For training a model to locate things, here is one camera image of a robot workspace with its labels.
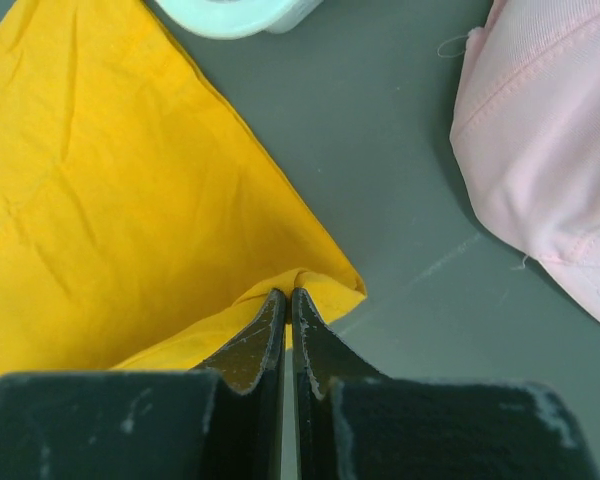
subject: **yellow cloth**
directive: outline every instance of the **yellow cloth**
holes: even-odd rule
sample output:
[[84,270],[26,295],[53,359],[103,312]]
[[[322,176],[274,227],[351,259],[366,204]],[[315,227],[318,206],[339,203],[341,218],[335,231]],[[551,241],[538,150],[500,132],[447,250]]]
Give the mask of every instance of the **yellow cloth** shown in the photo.
[[141,1],[18,0],[0,24],[0,374],[190,368],[299,285],[327,320],[364,297]]

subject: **loose thread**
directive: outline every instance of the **loose thread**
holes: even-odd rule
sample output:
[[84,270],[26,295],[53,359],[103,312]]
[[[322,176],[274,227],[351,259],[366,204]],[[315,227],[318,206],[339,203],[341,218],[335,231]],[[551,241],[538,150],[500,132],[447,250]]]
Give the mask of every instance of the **loose thread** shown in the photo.
[[456,58],[456,57],[461,57],[467,51],[466,48],[463,48],[461,52],[456,52],[456,53],[453,53],[453,54],[443,54],[441,52],[442,52],[442,49],[444,47],[446,47],[447,45],[449,45],[450,43],[457,42],[458,40],[466,40],[467,38],[469,38],[469,34],[465,33],[464,35],[457,35],[457,36],[455,36],[453,38],[450,38],[449,40],[445,40],[444,42],[442,42],[438,46],[438,49],[436,50],[436,53],[438,54],[438,56],[440,58]]
[[529,255],[525,255],[522,257],[522,263],[516,267],[511,267],[511,270],[520,271],[527,268],[527,260],[529,260]]

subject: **pink cap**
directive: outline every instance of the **pink cap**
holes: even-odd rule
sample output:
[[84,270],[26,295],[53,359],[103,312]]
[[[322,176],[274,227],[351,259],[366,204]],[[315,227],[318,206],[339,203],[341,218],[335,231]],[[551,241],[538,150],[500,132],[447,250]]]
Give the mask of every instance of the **pink cap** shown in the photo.
[[495,0],[451,143],[480,221],[600,321],[600,0]]

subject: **gray table surface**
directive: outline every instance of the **gray table surface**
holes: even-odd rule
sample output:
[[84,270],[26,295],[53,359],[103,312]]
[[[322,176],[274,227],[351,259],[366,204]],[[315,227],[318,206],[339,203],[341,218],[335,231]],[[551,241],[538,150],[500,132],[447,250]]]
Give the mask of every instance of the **gray table surface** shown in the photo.
[[327,0],[288,34],[226,42],[165,23],[365,278],[369,299],[335,323],[346,342],[396,377],[544,382],[600,466],[600,325],[481,227],[448,141],[462,58],[436,51],[490,4]]

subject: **black metal part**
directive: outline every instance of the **black metal part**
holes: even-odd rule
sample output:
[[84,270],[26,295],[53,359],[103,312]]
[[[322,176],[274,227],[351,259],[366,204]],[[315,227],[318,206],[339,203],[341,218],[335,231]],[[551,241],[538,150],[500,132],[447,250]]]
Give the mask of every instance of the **black metal part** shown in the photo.
[[342,480],[600,478],[576,420],[541,385],[338,380],[330,406]]
[[[180,373],[0,378],[0,480],[280,477],[286,299]],[[292,296],[299,472],[309,479],[599,479],[534,384],[392,380]]]
[[0,378],[0,480],[181,479],[201,472],[218,374]]
[[0,480],[279,478],[285,311],[188,372],[0,378]]
[[309,293],[291,297],[298,475],[335,478],[335,440],[330,405],[323,401],[335,377],[387,378],[327,327]]
[[292,296],[299,476],[598,479],[575,419],[534,384],[393,380]]
[[222,375],[236,393],[220,400],[211,421],[205,478],[280,476],[286,304],[272,290],[256,318],[195,367]]

